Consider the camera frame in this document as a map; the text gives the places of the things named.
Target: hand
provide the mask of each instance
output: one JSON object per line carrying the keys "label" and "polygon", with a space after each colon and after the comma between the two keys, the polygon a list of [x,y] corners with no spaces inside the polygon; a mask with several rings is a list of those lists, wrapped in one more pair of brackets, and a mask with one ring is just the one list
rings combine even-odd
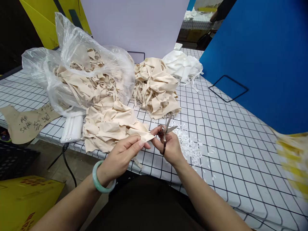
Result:
{"label": "hand", "polygon": [[[154,128],[151,134],[156,136],[158,134],[160,141],[157,138],[152,139],[153,145],[160,151],[163,152],[164,144],[161,142],[163,139],[163,134],[160,134],[161,126]],[[166,134],[166,150],[164,153],[165,159],[172,164],[173,167],[180,164],[182,161],[186,161],[182,151],[179,139],[176,134],[169,132]]]}
{"label": "hand", "polygon": [[130,160],[145,147],[150,149],[150,145],[142,142],[141,137],[132,135],[119,140],[116,146],[106,157],[101,166],[97,169],[98,180],[102,185],[121,176],[128,168]]}

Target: white board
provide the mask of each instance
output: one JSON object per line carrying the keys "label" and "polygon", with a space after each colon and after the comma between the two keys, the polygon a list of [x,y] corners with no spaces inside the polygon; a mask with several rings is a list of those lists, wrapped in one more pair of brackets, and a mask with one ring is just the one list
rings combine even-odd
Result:
{"label": "white board", "polygon": [[189,0],[81,0],[101,45],[163,58],[174,49]]}

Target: pile of beige fabric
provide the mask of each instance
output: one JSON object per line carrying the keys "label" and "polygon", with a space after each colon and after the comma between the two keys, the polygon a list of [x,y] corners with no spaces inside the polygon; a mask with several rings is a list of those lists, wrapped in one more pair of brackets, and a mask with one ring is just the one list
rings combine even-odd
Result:
{"label": "pile of beige fabric", "polygon": [[[88,49],[88,55],[90,68],[75,62],[71,63],[71,68],[91,72],[104,65],[95,50]],[[111,76],[98,74],[86,77],[61,66],[54,72],[70,87],[78,103],[86,109],[86,123],[83,127],[86,152],[96,149],[110,152],[119,140],[133,134],[140,135],[144,142],[154,138],[148,131],[148,125],[140,123],[134,116],[133,109],[119,100],[118,93],[121,89],[116,87]]]}
{"label": "pile of beige fabric", "polygon": [[179,82],[168,74],[165,63],[158,58],[146,58],[135,65],[136,84],[134,89],[135,106],[137,101],[141,108],[147,110],[152,119],[174,116],[181,107],[175,92]]}

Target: table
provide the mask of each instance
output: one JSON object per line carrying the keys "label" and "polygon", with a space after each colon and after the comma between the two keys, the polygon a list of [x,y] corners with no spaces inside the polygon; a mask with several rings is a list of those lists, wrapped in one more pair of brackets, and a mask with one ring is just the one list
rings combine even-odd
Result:
{"label": "table", "polygon": [[[203,51],[181,50],[196,58],[203,54]],[[199,139],[203,143],[203,165],[195,167],[197,173],[251,228],[304,230],[305,225],[308,227],[307,203],[296,197],[287,181],[276,153],[276,137],[265,123],[237,102],[226,103],[209,91],[211,85],[201,77],[196,81],[198,93],[190,86],[177,87],[182,110],[174,122],[187,130],[194,141]],[[219,89],[215,91],[228,98]],[[45,103],[48,103],[45,90],[29,80],[22,70],[0,81],[0,107],[11,104],[18,111],[29,111]],[[150,130],[166,123],[166,119],[152,120],[145,110],[134,107],[133,100],[128,106]],[[42,129],[38,138],[62,146],[64,123],[63,116],[55,119]],[[7,128],[3,115],[0,125]],[[140,171],[131,161],[129,170],[168,181],[173,188],[186,193],[174,168],[150,145],[150,150],[142,150],[137,155],[143,169]],[[99,150],[86,153],[83,141],[70,143],[69,148],[98,159],[106,157]]]}
{"label": "table", "polygon": [[207,14],[197,14],[191,19],[184,19],[181,25],[181,29],[209,31],[213,24],[210,22],[209,17],[206,15]]}

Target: blue board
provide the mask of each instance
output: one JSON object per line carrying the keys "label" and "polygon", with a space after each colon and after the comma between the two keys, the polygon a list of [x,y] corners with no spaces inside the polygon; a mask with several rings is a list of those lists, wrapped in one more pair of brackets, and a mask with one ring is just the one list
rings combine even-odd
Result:
{"label": "blue board", "polygon": [[237,0],[200,58],[208,81],[226,74],[247,86],[236,101],[283,134],[308,132],[307,10],[306,1]]}
{"label": "blue board", "polygon": [[193,6],[195,5],[196,0],[189,0],[188,6],[187,6],[187,10],[192,11],[193,10]]}

